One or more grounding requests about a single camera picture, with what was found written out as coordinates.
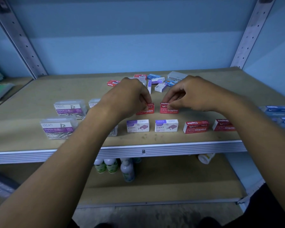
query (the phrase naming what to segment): shelf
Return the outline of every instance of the shelf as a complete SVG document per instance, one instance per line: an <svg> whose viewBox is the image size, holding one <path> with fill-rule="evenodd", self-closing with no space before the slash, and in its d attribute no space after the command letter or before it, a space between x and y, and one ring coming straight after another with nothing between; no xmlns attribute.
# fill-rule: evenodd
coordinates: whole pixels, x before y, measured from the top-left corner
<svg viewBox="0 0 285 228"><path fill-rule="evenodd" d="M22 183L38 163L0 165L0 172ZM99 174L92 168L78 207L160 202L235 202L245 190L223 154L209 165L196 155L146 157L135 166L136 178L124 181L120 169Z"/></svg>
<svg viewBox="0 0 285 228"><path fill-rule="evenodd" d="M7 99L9 99L12 95L14 95L16 92L18 92L20 89L22 89L26 84L28 84L31 80L33 80L31 77L16 77L16 78L6 78L3 81L0 82L0 84L6 84L6 83L12 83L15 86L11 88L9 92L6 93L1 99L0 99L0 105L5 102Z"/></svg>
<svg viewBox="0 0 285 228"><path fill-rule="evenodd" d="M257 105L285 104L285 97L262 84L242 70L232 67L212 70L183 70L186 74L199 75L224 88L251 98ZM166 76L169 71L139 72ZM135 73L109 73L85 75L43 76L29 83L13 98L0 105L0 164L45 161L64 141L48 140L39 122L56 116L53 103L67 99L100 98L111 87L110 79L121 80ZM222 115L215 112L180 110L179 114L160 114L159 103L164 93L154 91L152 100L154 114L134 115L130 119L149 119L150 132L127 133L125 121L119 123L117 137L109 137L99 152L104 157L165 156L196 153L243 152L246 151L237 132L214 132L184 134L186 121L209 120L213 123ZM174 133L155 133L158 119L178 119L179 129Z"/></svg>

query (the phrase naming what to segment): shoe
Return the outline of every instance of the shoe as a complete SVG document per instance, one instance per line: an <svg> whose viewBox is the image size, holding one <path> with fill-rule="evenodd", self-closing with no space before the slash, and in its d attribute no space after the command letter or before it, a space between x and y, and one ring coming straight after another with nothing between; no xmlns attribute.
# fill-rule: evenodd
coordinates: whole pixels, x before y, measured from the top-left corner
<svg viewBox="0 0 285 228"><path fill-rule="evenodd" d="M203 218L197 228L219 228L222 227L220 223L212 217Z"/></svg>
<svg viewBox="0 0 285 228"><path fill-rule="evenodd" d="M109 223L99 223L94 228L113 228L113 226L111 224L109 224Z"/></svg>

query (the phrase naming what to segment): clear plastic box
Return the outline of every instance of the clear plastic box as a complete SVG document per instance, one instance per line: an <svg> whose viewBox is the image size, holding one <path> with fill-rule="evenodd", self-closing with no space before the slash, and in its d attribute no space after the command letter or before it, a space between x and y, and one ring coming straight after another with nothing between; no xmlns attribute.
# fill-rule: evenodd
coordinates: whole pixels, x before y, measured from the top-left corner
<svg viewBox="0 0 285 228"><path fill-rule="evenodd" d="M108 137L117 136L118 125L110 132Z"/></svg>
<svg viewBox="0 0 285 228"><path fill-rule="evenodd" d="M179 82L179 81L183 80L186 76L188 76L188 75L186 75L184 73L172 71L171 73L168 74L167 79L170 79L174 82Z"/></svg>
<svg viewBox="0 0 285 228"><path fill-rule="evenodd" d="M87 115L87 107L84 100L66 100L54 103L57 114L63 116L75 116L83 119Z"/></svg>
<svg viewBox="0 0 285 228"><path fill-rule="evenodd" d="M77 128L75 116L59 116L40 121L48 139L67 139Z"/></svg>
<svg viewBox="0 0 285 228"><path fill-rule="evenodd" d="M89 101L89 107L92 108L93 106L95 106L97 103L99 103L100 101L100 98L92 98L90 101Z"/></svg>

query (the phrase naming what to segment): person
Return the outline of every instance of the person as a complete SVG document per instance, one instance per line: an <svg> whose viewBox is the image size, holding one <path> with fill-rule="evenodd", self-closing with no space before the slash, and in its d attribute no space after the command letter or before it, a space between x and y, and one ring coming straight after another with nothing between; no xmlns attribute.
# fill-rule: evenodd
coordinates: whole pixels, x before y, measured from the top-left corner
<svg viewBox="0 0 285 228"><path fill-rule="evenodd" d="M104 140L121 120L151 102L147 88L137 79L124 78L107 92L72 136L0 206L0 228L75 227L71 218ZM277 224L272 222L267 227L285 227L285 130L245 97L198 76L187 76L175 84L163 102L168 102L170 109L216 111L232 122L274 195L274 205L281 207L280 213L254 219L272 222L276 216ZM251 220L244 227L265 227L262 224L268 223L263 222ZM200 224L218 226L211 218Z"/></svg>

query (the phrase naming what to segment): concrete floor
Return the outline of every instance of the concrete floor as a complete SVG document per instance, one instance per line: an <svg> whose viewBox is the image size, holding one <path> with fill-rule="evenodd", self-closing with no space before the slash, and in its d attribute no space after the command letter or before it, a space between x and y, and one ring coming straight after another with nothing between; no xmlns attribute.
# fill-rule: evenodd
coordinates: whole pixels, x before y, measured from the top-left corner
<svg viewBox="0 0 285 228"><path fill-rule="evenodd" d="M224 225L242 214L235 203L196 203L76 209L73 219L80 228L93 228L101 222L118 228L194 228L207 216Z"/></svg>

